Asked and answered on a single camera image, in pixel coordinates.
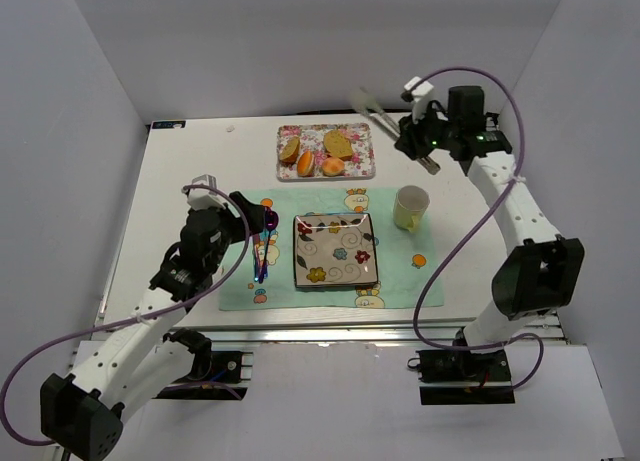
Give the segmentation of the metal serving tongs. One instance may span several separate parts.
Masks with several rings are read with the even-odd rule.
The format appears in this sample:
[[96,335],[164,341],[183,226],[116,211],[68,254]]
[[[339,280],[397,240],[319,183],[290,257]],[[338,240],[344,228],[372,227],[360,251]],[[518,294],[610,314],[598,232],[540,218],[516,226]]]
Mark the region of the metal serving tongs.
[[349,102],[356,113],[376,125],[392,141],[397,141],[400,138],[399,123],[382,108],[375,97],[366,89],[359,87],[353,90],[349,95]]

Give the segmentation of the orange oval bread roll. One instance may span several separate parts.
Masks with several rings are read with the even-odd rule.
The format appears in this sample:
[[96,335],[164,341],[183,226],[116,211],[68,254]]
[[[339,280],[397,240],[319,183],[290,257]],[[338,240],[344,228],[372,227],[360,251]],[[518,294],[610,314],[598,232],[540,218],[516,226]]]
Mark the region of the orange oval bread roll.
[[297,176],[302,178],[311,177],[315,170],[315,154],[312,150],[304,151],[296,164]]

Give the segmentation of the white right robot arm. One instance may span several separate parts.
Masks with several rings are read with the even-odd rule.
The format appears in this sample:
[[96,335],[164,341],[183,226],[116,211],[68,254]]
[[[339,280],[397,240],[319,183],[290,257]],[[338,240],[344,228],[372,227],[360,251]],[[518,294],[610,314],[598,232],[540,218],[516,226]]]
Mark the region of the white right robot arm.
[[568,305],[585,257],[577,238],[566,238],[542,213],[520,175],[522,161],[505,134],[488,129],[484,91],[456,86],[445,104],[430,83],[407,86],[402,95],[410,115],[401,119],[397,150],[427,162],[447,152],[489,207],[505,243],[507,258],[491,281],[491,300],[459,332],[453,350],[490,353],[506,346],[535,316]]

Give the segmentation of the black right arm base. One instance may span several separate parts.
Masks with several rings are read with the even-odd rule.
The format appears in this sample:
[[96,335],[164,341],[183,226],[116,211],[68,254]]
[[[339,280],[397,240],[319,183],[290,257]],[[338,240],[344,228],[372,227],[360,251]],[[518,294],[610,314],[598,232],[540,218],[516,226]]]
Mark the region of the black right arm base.
[[484,386],[511,383],[504,350],[488,354],[451,350],[421,350],[407,361],[407,368],[425,384]]

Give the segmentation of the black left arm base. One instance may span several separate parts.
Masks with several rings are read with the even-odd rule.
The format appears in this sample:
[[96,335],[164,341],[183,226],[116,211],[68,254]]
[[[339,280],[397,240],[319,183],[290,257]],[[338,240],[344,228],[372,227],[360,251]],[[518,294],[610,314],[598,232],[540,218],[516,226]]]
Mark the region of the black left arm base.
[[170,388],[186,389],[203,386],[206,382],[237,385],[250,379],[248,370],[253,366],[252,352],[213,348],[212,341],[204,334],[186,328],[164,334],[162,341],[179,343],[193,355],[190,371]]

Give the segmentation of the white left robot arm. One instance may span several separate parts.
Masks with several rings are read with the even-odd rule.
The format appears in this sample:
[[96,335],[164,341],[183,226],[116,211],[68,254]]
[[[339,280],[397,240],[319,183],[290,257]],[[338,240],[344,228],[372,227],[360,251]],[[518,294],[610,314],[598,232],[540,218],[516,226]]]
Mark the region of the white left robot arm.
[[265,207],[241,193],[197,195],[186,190],[189,211],[179,239],[125,327],[114,331],[67,375],[50,375],[40,388],[42,433],[81,460],[103,460],[126,422],[172,382],[209,363],[202,334],[170,330],[219,281],[214,276],[228,248],[249,246],[265,228]]

